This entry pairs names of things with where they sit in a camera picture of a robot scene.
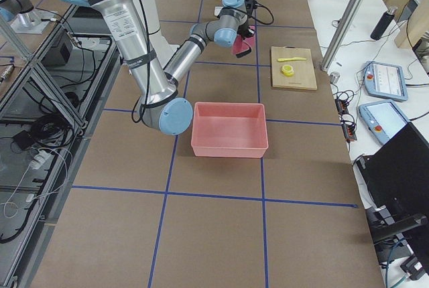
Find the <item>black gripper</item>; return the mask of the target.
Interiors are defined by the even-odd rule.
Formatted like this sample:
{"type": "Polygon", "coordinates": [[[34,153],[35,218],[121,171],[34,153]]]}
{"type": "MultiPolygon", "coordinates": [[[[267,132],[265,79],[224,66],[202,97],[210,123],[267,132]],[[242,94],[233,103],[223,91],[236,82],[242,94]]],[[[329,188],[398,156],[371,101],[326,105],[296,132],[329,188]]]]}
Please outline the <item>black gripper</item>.
{"type": "Polygon", "coordinates": [[[249,25],[249,16],[247,14],[241,16],[239,35],[242,38],[252,38],[254,36],[254,29],[249,25]]]}

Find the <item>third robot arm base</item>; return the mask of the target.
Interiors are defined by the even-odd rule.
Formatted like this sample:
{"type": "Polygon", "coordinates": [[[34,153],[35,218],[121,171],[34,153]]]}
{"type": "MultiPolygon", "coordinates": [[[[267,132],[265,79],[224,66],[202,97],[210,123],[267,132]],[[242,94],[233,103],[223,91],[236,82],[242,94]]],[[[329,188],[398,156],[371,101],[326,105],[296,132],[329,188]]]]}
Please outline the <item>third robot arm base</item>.
{"type": "Polygon", "coordinates": [[[15,33],[41,35],[48,25],[30,0],[1,0],[1,17],[15,33]]]}

